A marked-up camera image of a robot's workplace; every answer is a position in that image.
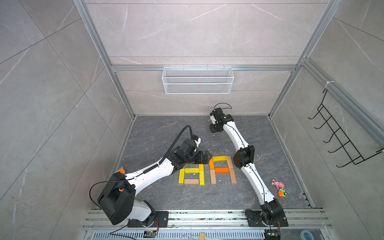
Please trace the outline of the orange block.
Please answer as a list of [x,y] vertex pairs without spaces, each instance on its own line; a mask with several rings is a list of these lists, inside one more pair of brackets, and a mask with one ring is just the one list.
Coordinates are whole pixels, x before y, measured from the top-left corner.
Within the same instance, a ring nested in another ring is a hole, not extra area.
[[215,169],[215,167],[214,167],[214,158],[210,159],[209,166],[210,166],[210,170],[214,170]]
[[216,173],[229,173],[230,169],[229,168],[214,168]]

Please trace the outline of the yellow block angled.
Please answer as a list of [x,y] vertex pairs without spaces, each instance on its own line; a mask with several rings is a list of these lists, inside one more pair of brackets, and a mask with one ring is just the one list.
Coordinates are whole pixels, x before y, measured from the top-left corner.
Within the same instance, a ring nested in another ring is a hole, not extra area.
[[217,157],[213,157],[212,160],[214,162],[226,162],[227,157],[226,156],[217,156]]

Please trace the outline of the lime yellow block long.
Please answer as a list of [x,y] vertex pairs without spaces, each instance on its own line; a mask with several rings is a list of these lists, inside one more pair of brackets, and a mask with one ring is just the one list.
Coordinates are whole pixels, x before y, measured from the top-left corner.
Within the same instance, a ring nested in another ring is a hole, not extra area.
[[199,168],[185,168],[185,174],[199,174]]

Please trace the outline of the tan wooden block angled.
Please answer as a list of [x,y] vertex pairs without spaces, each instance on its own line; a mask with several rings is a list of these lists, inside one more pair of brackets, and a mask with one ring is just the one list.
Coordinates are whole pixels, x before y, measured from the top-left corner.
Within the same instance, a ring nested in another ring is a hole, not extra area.
[[216,185],[217,184],[217,180],[216,180],[216,172],[215,172],[214,169],[210,170],[210,177],[211,177],[211,184],[212,185]]

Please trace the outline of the light wooden block front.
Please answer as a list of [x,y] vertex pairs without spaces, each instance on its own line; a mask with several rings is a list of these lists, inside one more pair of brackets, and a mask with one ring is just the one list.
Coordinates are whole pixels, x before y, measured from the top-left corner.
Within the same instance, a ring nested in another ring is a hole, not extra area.
[[232,158],[230,156],[227,156],[227,164],[228,164],[228,168],[229,169],[233,169],[234,168],[233,162],[232,162]]

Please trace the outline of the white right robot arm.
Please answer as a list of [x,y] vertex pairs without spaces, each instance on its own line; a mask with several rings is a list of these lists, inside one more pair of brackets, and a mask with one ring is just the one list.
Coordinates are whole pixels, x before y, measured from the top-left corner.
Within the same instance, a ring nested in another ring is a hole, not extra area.
[[262,209],[261,219],[266,226],[288,226],[284,210],[264,183],[254,164],[255,147],[250,145],[241,135],[231,115],[223,113],[222,108],[215,108],[210,113],[210,130],[212,133],[226,132],[237,152],[233,157],[234,165],[239,168],[250,181]]

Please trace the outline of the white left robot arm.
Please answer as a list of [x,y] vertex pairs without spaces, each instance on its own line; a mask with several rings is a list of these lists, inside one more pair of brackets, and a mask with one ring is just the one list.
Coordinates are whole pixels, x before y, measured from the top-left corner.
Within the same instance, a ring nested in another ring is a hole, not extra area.
[[139,171],[126,174],[122,169],[106,182],[97,203],[112,225],[136,220],[148,227],[155,220],[156,210],[147,202],[136,200],[143,189],[180,171],[186,164],[208,164],[212,159],[209,151],[199,151],[201,139],[186,139],[165,157]]

